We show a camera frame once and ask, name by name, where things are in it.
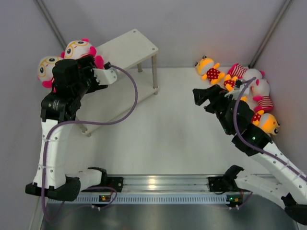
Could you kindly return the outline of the yellow plush back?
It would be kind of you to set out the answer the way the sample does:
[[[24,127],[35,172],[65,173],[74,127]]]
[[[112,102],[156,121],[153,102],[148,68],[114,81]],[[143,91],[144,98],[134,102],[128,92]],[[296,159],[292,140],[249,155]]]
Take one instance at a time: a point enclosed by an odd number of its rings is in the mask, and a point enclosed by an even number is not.
[[[220,63],[214,62],[213,59],[204,55],[199,61],[194,63],[196,72],[201,79],[208,80],[211,85],[217,84],[225,77],[225,73],[219,70]]]

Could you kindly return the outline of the pink panda plush face-down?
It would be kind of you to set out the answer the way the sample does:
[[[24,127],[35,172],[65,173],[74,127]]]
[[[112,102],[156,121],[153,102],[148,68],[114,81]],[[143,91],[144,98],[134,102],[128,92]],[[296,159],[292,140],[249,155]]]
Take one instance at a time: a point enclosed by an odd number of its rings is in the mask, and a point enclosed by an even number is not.
[[[264,71],[262,70],[247,69],[239,63],[234,64],[227,74],[231,75],[231,77],[237,76],[239,79],[243,79],[245,81],[256,77],[256,79],[251,83],[251,86],[255,85],[257,80],[262,79],[265,75]]]

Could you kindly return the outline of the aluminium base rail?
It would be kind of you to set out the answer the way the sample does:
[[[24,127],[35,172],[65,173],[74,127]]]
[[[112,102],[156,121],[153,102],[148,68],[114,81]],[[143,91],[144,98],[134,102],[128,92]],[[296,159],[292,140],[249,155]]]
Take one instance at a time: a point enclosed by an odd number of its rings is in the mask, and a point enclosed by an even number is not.
[[[220,174],[212,175],[108,175],[104,184],[117,192],[174,192],[198,193],[237,192],[233,185],[227,185]]]

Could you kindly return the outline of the corner metal profile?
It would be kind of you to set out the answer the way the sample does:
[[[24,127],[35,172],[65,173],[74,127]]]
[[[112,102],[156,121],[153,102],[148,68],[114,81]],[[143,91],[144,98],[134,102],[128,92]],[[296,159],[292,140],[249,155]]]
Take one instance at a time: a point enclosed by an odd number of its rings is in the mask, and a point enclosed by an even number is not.
[[[43,0],[33,0],[33,2],[37,6],[37,8],[40,11],[40,13],[42,14],[44,20],[48,24],[52,34],[54,35],[55,39],[59,43],[60,48],[61,48],[60,54],[62,55],[62,52],[65,51],[67,43],[66,43],[62,33],[60,32],[57,24],[55,23],[53,16],[50,14],[50,12],[49,12],[49,10],[48,10],[48,8],[45,5]]]
[[[263,37],[259,47],[257,48],[256,53],[254,54],[252,60],[248,64],[249,68],[254,68],[255,65],[257,64],[259,58],[261,57],[264,49],[268,45],[270,39],[273,37],[274,32],[276,31],[277,27],[280,25],[282,22],[284,16],[287,14],[288,10],[290,9],[291,5],[293,4],[293,0],[284,0],[282,2],[281,7],[277,11],[276,16],[274,17],[272,23],[270,24],[267,32],[265,33],[265,36]]]

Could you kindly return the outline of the left corner metal profile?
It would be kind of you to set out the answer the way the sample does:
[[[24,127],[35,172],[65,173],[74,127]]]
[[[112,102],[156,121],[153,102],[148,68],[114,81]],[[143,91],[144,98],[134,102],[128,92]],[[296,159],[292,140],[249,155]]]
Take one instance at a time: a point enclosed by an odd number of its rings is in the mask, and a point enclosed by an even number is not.
[[[48,8],[45,5],[43,0],[33,0],[33,2],[37,6],[37,8],[40,11],[40,13],[42,14],[44,20],[48,24],[52,34],[54,35],[55,39],[59,43],[60,48],[61,48],[60,54],[62,55],[62,52],[65,51],[67,43],[66,43],[62,33],[60,32],[57,24],[55,23],[53,16],[50,14],[50,12],[49,12],[49,10],[48,10]]]

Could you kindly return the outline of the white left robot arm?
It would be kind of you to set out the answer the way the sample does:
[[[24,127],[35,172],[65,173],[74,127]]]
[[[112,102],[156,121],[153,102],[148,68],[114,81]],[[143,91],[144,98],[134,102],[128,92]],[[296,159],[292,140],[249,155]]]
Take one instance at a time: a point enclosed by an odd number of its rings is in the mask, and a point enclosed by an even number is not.
[[[62,59],[52,69],[51,92],[41,102],[42,147],[33,182],[25,192],[58,201],[73,201],[82,190],[80,176],[65,174],[65,148],[81,99],[105,89],[94,76],[94,57]]]

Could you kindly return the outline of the yellow plush front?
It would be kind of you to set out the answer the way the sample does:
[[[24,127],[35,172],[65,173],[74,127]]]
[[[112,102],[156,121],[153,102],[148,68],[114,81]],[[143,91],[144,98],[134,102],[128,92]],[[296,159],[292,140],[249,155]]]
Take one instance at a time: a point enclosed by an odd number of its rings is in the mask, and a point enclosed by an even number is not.
[[[280,124],[276,118],[272,114],[264,112],[264,110],[257,111],[251,122],[266,134],[277,135],[279,132]]]

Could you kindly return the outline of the pink panda plush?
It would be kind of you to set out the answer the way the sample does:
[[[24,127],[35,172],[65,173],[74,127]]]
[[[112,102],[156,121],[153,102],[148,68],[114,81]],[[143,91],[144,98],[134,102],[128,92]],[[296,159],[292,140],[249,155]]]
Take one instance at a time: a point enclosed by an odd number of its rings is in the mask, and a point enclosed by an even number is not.
[[[71,41],[60,56],[63,59],[79,59],[87,55],[94,57],[94,63],[98,69],[104,68],[104,59],[97,54],[96,48],[90,44],[88,38]]]
[[[270,97],[270,87],[265,79],[253,81],[248,95],[248,104],[254,112],[269,112],[274,105]]]
[[[41,81],[44,88],[52,88],[54,79],[52,69],[60,60],[63,60],[61,56],[46,56],[40,60],[37,68],[37,77]]]

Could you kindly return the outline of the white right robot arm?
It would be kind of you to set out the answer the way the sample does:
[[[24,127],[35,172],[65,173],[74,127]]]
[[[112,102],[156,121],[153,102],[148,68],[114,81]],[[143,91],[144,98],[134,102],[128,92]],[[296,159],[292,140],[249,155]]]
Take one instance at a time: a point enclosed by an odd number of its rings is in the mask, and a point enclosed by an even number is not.
[[[273,183],[232,165],[223,176],[209,179],[210,191],[250,191],[274,202],[294,221],[306,225],[307,176],[278,149],[268,134],[252,124],[254,114],[249,105],[228,96],[219,85],[193,89],[192,92],[196,105],[209,101],[205,111],[216,115],[224,132],[233,136],[235,147],[261,164],[277,180]]]

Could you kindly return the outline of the white two-tier shelf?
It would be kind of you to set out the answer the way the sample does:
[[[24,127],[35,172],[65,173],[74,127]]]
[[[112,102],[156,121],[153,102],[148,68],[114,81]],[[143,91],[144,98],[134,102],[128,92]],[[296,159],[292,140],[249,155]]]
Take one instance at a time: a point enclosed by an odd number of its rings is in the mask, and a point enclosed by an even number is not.
[[[77,111],[77,119],[110,122],[124,115],[134,102],[158,93],[158,48],[139,30],[133,29],[97,47],[106,62],[132,76],[118,71],[118,79],[108,88],[86,94]]]

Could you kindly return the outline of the yellow plush middle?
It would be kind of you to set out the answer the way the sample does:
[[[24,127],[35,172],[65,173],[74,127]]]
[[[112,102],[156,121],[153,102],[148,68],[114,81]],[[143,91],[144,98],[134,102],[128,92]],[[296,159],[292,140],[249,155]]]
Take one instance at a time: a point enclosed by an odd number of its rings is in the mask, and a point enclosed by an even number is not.
[[[225,89],[228,92],[230,92],[230,91],[232,91],[234,89],[236,80],[238,80],[237,76],[231,77],[231,75],[227,74],[224,77],[224,87],[225,87]],[[244,96],[244,97],[240,98],[240,100],[246,102],[247,101],[247,96]]]

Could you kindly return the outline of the right corner metal profile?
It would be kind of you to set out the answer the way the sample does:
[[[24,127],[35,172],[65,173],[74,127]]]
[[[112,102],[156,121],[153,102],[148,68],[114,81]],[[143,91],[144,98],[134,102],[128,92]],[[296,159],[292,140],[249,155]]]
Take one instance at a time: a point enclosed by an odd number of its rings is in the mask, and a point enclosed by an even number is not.
[[[288,10],[290,9],[291,5],[293,4],[293,0],[284,0],[282,2],[281,7],[277,11],[276,16],[274,17],[272,23],[270,24],[267,32],[265,33],[265,36],[263,37],[259,47],[257,48],[256,53],[254,54],[252,60],[248,64],[249,68],[254,68],[255,65],[257,64],[259,58],[261,57],[264,49],[268,45],[270,39],[273,37],[274,32],[276,31],[277,27],[280,25],[282,22],[284,16],[287,14]]]

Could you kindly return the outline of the yellow plush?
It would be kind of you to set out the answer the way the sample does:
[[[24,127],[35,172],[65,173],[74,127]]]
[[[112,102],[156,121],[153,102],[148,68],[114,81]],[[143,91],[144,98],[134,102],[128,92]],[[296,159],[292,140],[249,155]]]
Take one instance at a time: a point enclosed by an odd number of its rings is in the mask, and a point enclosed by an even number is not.
[[[217,84],[225,77],[225,73],[219,70],[220,63],[214,62],[213,59],[204,55],[199,61],[194,63],[196,72],[201,79],[208,80],[211,85]]]
[[[279,132],[280,124],[276,118],[272,114],[264,112],[264,110],[257,111],[251,122],[266,134],[277,135]]]
[[[224,87],[225,87],[225,89],[228,92],[230,92],[230,91],[232,91],[234,89],[236,80],[238,80],[237,76],[231,77],[231,75],[227,74],[224,77]],[[247,101],[247,96],[244,96],[244,97],[240,98],[240,100],[246,102]]]

